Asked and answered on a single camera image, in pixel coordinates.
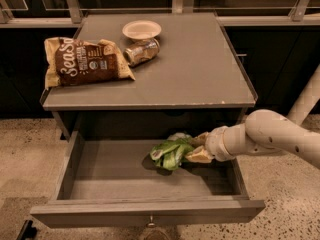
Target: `black object on floor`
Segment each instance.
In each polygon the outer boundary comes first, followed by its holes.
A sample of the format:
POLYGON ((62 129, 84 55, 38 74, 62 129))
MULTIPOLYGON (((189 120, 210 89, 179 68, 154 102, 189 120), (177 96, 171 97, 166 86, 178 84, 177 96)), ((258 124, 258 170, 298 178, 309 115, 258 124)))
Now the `black object on floor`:
POLYGON ((32 227, 32 220, 26 220, 21 228, 17 240, 25 240, 27 238, 33 239, 37 234, 37 229, 32 227))

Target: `open drawer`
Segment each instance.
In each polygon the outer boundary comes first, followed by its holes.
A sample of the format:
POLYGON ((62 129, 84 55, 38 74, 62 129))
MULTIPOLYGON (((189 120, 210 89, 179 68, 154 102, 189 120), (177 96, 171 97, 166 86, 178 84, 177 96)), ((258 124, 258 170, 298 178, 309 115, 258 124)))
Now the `open drawer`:
POLYGON ((161 140, 93 138, 85 128, 72 133, 53 198, 31 210, 49 227, 248 222, 265 207, 249 200, 237 160, 169 173, 148 155, 161 140))

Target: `soda can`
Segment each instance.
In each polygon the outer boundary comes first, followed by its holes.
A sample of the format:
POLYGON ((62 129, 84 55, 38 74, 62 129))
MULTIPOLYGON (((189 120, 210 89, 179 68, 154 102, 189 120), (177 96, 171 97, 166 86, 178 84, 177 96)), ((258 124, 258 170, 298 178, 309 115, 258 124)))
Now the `soda can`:
POLYGON ((160 51, 159 42, 155 38, 138 41, 127 47, 123 56, 130 67, 151 60, 157 56, 160 51))

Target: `floor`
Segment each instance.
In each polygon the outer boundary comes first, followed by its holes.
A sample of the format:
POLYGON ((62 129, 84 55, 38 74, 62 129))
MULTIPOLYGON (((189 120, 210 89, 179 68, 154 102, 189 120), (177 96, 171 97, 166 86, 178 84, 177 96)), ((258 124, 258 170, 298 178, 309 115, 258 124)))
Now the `floor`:
MULTIPOLYGON (((320 115, 303 125, 320 133, 320 115)), ((52 195, 67 142, 53 119, 0 120, 0 239, 16 239, 27 219, 38 229, 35 239, 142 240, 145 227, 50 229, 29 215, 52 195)), ((251 199, 266 209, 246 224, 180 225, 159 228, 172 240, 320 239, 320 170, 279 152, 239 157, 251 199)))

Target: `drawer handle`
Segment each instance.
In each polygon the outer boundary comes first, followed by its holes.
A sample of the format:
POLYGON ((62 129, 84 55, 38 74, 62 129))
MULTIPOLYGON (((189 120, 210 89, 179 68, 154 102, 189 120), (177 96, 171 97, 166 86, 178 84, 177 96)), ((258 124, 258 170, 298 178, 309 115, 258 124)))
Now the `drawer handle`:
POLYGON ((147 223, 147 228, 155 228, 156 227, 156 224, 153 222, 153 216, 150 215, 150 222, 147 223))

